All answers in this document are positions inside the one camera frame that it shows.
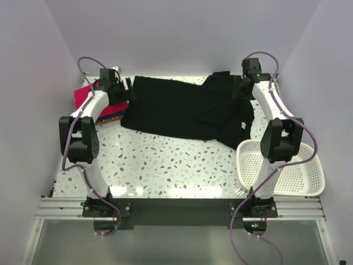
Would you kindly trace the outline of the black t shirt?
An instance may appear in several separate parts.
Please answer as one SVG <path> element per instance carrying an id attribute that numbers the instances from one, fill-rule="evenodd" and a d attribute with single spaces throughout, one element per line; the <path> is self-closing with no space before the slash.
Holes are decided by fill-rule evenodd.
<path id="1" fill-rule="evenodd" d="M 217 140 L 236 149 L 250 139 L 254 109 L 234 94 L 240 77 L 226 72 L 209 75 L 197 85 L 136 76 L 121 126 L 149 134 L 193 140 Z"/>

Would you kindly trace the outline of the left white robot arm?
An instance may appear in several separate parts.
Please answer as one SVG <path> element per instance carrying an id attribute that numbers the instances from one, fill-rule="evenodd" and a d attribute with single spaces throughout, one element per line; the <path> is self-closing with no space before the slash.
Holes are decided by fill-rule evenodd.
<path id="1" fill-rule="evenodd" d="M 95 123 L 108 106 L 136 97 L 131 78 L 122 80 L 114 68 L 100 69 L 99 79 L 88 84 L 90 91 L 79 108 L 69 116 L 60 117 L 58 121 L 63 156 L 61 169 L 64 172 L 79 169 L 87 188 L 87 197 L 98 199 L 95 211 L 101 216 L 109 216 L 114 211 L 114 203 L 109 200 L 110 188 L 97 162 L 100 143 Z"/>

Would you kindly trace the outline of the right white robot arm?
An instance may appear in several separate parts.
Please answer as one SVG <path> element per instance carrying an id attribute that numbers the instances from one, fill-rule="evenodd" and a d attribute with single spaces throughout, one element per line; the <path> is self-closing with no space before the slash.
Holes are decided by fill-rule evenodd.
<path id="1" fill-rule="evenodd" d="M 260 152 L 263 162 L 255 184 L 250 188 L 252 200 L 246 202 L 246 211 L 257 217 L 265 211 L 262 200 L 274 196 L 275 186 L 280 176 L 281 166 L 290 162 L 299 152 L 303 129 L 297 124 L 303 122 L 289 114 L 285 116 L 285 106 L 272 87 L 273 78 L 263 73 L 259 59 L 247 57 L 242 61 L 241 77 L 233 89 L 237 99 L 257 100 L 268 125 L 260 140 Z"/>

